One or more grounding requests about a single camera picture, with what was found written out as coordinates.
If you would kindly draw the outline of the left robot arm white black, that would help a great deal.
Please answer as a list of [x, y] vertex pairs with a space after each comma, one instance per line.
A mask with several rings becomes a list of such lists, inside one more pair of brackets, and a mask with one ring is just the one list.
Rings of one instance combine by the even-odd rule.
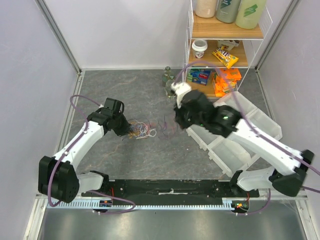
[[66, 146], [53, 156], [41, 158], [38, 191], [47, 196], [51, 207], [71, 203], [78, 194], [88, 191], [99, 197], [109, 193], [107, 174], [98, 171], [77, 174], [76, 170], [88, 151], [108, 132], [113, 131], [119, 137], [130, 133], [131, 125], [124, 110], [122, 101], [107, 98], [96, 111], [84, 117], [84, 125]]

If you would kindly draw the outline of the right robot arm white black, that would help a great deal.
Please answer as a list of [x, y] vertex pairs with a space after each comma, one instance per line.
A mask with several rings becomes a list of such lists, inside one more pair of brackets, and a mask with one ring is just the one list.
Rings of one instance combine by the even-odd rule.
[[274, 189], [289, 197], [298, 195], [307, 171], [313, 169], [312, 151], [286, 146], [256, 127], [240, 109], [214, 106], [204, 93], [192, 90], [188, 84], [176, 85], [172, 92], [176, 96], [175, 121], [182, 129], [192, 125], [203, 127], [213, 135], [244, 145], [271, 165], [260, 170], [236, 171], [229, 183], [233, 196], [240, 197], [256, 189]]

